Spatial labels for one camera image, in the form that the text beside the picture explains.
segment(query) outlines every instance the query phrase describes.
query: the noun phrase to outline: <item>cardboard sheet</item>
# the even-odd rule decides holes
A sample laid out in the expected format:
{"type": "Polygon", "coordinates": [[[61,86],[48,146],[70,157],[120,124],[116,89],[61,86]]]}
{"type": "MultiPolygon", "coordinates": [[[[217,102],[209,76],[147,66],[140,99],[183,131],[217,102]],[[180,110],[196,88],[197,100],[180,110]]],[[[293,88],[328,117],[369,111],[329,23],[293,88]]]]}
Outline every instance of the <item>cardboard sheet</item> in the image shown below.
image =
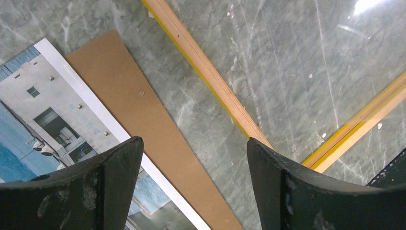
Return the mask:
{"type": "Polygon", "coordinates": [[[116,31],[66,56],[73,69],[214,230],[242,229],[116,31]]]}

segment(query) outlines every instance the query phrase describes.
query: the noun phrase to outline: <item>marble floor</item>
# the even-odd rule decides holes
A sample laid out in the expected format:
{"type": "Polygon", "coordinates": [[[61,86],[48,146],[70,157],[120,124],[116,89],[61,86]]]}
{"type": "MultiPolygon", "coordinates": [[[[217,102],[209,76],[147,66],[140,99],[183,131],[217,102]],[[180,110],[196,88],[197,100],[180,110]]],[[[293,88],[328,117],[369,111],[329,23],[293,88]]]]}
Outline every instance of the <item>marble floor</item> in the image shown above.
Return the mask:
{"type": "MultiPolygon", "coordinates": [[[[275,149],[305,160],[406,70],[403,0],[168,0],[275,149]]],[[[260,229],[246,139],[139,0],[0,1],[0,65],[116,29],[238,220],[260,229]]],[[[325,173],[367,184],[404,147],[395,108],[325,173]]]]}

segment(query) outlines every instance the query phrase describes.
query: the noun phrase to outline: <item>white border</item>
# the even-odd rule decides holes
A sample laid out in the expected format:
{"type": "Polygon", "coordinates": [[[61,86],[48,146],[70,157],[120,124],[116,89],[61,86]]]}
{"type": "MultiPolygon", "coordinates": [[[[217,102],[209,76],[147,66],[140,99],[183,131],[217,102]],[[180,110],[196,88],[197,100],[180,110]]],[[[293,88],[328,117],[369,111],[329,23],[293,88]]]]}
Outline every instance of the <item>white border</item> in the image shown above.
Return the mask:
{"type": "MultiPolygon", "coordinates": [[[[130,138],[130,135],[116,121],[110,112],[99,101],[96,95],[90,90],[86,83],[79,77],[74,69],[66,62],[63,56],[46,39],[42,39],[34,47],[45,57],[45,59],[55,68],[55,70],[66,80],[66,82],[82,98],[87,106],[96,114],[96,116],[107,126],[110,132],[119,140],[124,142],[130,138]]],[[[180,195],[173,185],[164,177],[159,169],[152,163],[149,157],[143,154],[141,166],[161,187],[173,203],[183,212],[198,230],[209,230],[209,226],[197,214],[189,203],[180,195]]]]}

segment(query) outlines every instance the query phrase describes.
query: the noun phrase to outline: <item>poster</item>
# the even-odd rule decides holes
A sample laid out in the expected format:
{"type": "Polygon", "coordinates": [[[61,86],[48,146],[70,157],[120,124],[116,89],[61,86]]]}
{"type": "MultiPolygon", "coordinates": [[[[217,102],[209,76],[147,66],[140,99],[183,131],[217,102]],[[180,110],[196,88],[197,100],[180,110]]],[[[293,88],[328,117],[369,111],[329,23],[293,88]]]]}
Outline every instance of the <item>poster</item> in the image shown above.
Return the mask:
{"type": "MultiPolygon", "coordinates": [[[[31,180],[130,138],[46,39],[0,68],[0,126],[0,182],[31,180]]],[[[137,177],[125,229],[209,229],[145,154],[137,177]]]]}

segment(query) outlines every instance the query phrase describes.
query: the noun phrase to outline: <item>yellow tape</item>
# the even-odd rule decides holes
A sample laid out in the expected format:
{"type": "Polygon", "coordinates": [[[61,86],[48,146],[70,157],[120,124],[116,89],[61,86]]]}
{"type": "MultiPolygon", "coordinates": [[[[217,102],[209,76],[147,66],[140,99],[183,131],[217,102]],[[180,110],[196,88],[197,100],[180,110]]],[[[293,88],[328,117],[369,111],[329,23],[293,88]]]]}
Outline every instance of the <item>yellow tape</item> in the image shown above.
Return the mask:
{"type": "Polygon", "coordinates": [[[310,168],[315,170],[321,163],[323,163],[328,157],[330,157],[344,142],[347,141],[358,129],[360,129],[366,122],[361,121],[356,125],[347,135],[345,135],[337,144],[335,144],[329,151],[327,151],[316,163],[310,168]]]}
{"type": "Polygon", "coordinates": [[[341,134],[342,132],[344,132],[345,129],[348,128],[348,126],[350,126],[349,123],[347,123],[347,124],[344,125],[341,129],[339,129],[339,130],[337,131],[337,133],[335,133],[332,137],[330,137],[330,139],[328,139],[328,140],[327,140],[322,146],[320,146],[312,155],[310,155],[310,157],[308,157],[308,158],[302,163],[302,165],[307,165],[310,161],[313,161],[314,158],[316,158],[316,157],[318,156],[318,154],[319,154],[322,150],[324,150],[325,148],[327,148],[327,145],[329,145],[331,142],[333,142],[339,134],[341,134]]]}
{"type": "Polygon", "coordinates": [[[189,64],[193,67],[193,69],[197,72],[197,74],[200,76],[200,78],[204,81],[204,83],[207,85],[207,87],[210,89],[210,91],[214,94],[214,96],[217,98],[217,100],[220,102],[222,107],[227,111],[227,113],[230,115],[230,117],[234,120],[234,122],[237,124],[237,126],[241,129],[243,134],[249,138],[248,133],[246,130],[241,126],[241,124],[236,120],[236,118],[233,116],[233,114],[230,112],[230,110],[227,108],[226,104],[221,100],[220,96],[217,94],[217,92],[213,89],[213,87],[209,84],[207,79],[204,77],[204,75],[199,71],[199,69],[196,67],[196,65],[193,63],[193,61],[190,59],[190,57],[186,54],[186,52],[182,49],[180,44],[175,40],[175,38],[171,35],[169,30],[165,27],[164,23],[161,21],[159,16],[153,11],[151,6],[148,4],[147,0],[141,0],[142,3],[145,5],[145,7],[151,12],[151,14],[155,17],[156,21],[158,24],[162,27],[162,29],[166,32],[166,34],[169,36],[169,38],[172,40],[173,43],[175,43],[176,47],[180,50],[180,52],[185,56],[186,60],[189,62],[189,64]]]}

